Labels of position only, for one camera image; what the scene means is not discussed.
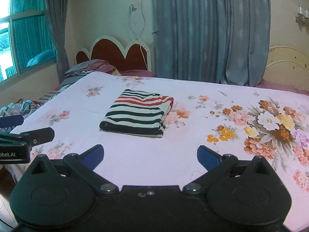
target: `wall sconce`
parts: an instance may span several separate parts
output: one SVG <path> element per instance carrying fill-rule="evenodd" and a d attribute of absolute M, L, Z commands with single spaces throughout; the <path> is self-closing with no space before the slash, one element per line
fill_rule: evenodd
<path fill-rule="evenodd" d="M 301 25 L 309 26 L 309 11 L 299 6 L 298 16 L 295 17 L 295 21 Z"/>

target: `red headboard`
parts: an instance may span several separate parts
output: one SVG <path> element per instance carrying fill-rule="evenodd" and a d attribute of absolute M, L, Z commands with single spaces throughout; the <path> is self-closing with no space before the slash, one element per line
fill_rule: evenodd
<path fill-rule="evenodd" d="M 150 50 L 143 42 L 133 42 L 126 49 L 113 37 L 98 38 L 92 45 L 90 52 L 82 49 L 76 54 L 76 64 L 92 59 L 108 61 L 119 71 L 149 70 L 151 71 Z"/>

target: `wall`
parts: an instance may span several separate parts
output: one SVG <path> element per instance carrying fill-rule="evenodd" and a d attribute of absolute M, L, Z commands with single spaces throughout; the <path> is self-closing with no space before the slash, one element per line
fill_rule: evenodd
<path fill-rule="evenodd" d="M 309 0 L 270 0 L 270 3 L 270 46 L 291 46 L 309 55 L 309 31 L 295 22 L 298 6 L 309 10 Z"/>
<path fill-rule="evenodd" d="M 129 8 L 131 4 L 137 8 L 132 14 L 136 27 L 140 31 L 143 24 L 141 15 L 141 0 L 71 0 L 74 38 L 67 39 L 69 43 L 76 41 L 76 50 L 90 49 L 92 43 L 100 36 L 115 37 L 124 47 L 134 40 L 134 34 L 129 29 Z M 153 13 L 151 0 L 143 0 L 143 11 L 146 20 L 144 32 L 140 38 L 153 54 Z M 68 56 L 74 57 L 76 50 L 67 49 Z"/>
<path fill-rule="evenodd" d="M 16 102 L 20 98 L 38 99 L 57 86 L 59 82 L 56 64 L 30 75 L 5 90 L 1 89 L 0 83 L 0 107 Z"/>

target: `gray curtain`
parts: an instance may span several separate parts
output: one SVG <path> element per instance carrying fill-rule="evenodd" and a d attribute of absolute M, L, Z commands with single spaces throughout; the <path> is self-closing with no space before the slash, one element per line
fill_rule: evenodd
<path fill-rule="evenodd" d="M 270 33 L 270 0 L 224 0 L 225 39 L 219 53 L 221 83 L 256 86 L 266 67 Z"/>
<path fill-rule="evenodd" d="M 217 0 L 153 0 L 153 8 L 157 77 L 216 82 Z"/>
<path fill-rule="evenodd" d="M 269 0 L 153 0 L 153 7 L 158 77 L 259 83 L 269 48 Z"/>
<path fill-rule="evenodd" d="M 59 83 L 62 83 L 65 72 L 70 69 L 64 47 L 67 6 L 68 0 L 43 0 L 46 24 L 56 47 Z"/>

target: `bedroom floor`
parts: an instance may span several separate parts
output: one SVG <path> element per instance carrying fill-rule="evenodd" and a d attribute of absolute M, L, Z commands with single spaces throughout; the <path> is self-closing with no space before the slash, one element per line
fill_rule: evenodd
<path fill-rule="evenodd" d="M 9 205 L 9 196 L 15 186 L 12 176 L 5 169 L 0 169 L 0 219 L 5 221 L 12 227 L 16 227 L 17 223 Z M 0 222 L 0 232 L 9 232 L 12 229 Z"/>

